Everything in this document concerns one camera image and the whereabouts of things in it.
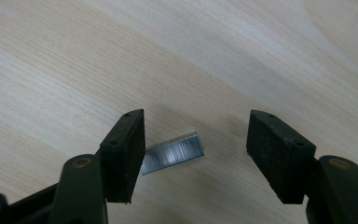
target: wood grain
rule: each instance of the wood grain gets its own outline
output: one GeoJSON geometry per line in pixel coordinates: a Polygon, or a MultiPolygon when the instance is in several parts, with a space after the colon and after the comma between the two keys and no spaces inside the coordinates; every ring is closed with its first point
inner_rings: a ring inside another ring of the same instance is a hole
{"type": "Polygon", "coordinates": [[[140,176],[111,223],[307,223],[246,155],[249,112],[358,163],[358,0],[0,1],[0,192],[58,181],[118,118],[205,156],[140,176]]]}

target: ridged metal object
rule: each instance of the ridged metal object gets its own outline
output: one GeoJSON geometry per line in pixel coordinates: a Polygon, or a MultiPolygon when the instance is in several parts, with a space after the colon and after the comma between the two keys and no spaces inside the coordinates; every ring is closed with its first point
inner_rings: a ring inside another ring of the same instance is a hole
{"type": "Polygon", "coordinates": [[[147,175],[203,155],[198,134],[188,133],[149,147],[145,153],[141,173],[147,175]]]}

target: silver staple strip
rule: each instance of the silver staple strip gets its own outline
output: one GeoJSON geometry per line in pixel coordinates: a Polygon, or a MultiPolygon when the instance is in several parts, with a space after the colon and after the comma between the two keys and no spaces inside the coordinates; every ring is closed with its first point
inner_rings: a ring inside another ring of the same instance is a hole
{"type": "Polygon", "coordinates": [[[149,147],[145,153],[141,172],[142,175],[147,175],[203,155],[199,135],[188,133],[149,147]]]}

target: tabletop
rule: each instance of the tabletop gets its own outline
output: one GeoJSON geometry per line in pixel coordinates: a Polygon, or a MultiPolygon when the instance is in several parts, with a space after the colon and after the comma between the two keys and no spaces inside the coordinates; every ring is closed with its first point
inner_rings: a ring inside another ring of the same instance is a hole
{"type": "Polygon", "coordinates": [[[358,164],[358,0],[0,1],[0,192],[14,203],[145,111],[151,146],[205,155],[140,175],[109,223],[307,223],[246,153],[251,109],[358,164]]]}

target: wooden table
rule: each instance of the wooden table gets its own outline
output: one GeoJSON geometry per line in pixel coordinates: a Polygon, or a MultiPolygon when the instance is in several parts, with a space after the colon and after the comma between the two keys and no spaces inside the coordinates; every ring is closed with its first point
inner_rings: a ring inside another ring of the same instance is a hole
{"type": "Polygon", "coordinates": [[[358,163],[358,1],[0,1],[0,192],[10,203],[145,110],[148,146],[203,158],[139,176],[110,223],[307,223],[246,154],[251,109],[358,163]]]}

